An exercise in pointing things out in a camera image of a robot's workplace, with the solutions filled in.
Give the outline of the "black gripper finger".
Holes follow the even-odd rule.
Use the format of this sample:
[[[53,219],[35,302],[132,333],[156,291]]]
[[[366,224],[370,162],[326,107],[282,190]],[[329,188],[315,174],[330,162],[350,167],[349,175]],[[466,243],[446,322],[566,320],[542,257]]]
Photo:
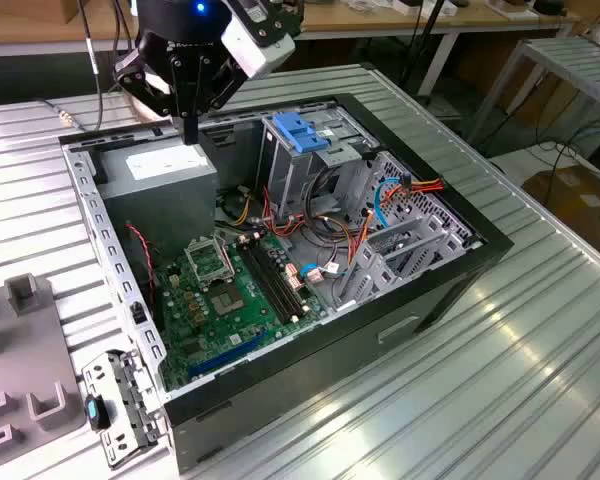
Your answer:
[[[223,107],[244,82],[245,72],[227,53],[214,58],[200,57],[188,120],[189,145],[198,142],[199,117]]]
[[[185,145],[189,144],[187,97],[178,92],[176,84],[167,84],[167,90],[154,86],[149,81],[146,64],[138,49],[114,63],[113,75],[116,83],[137,103],[162,118],[169,117],[182,142]]]

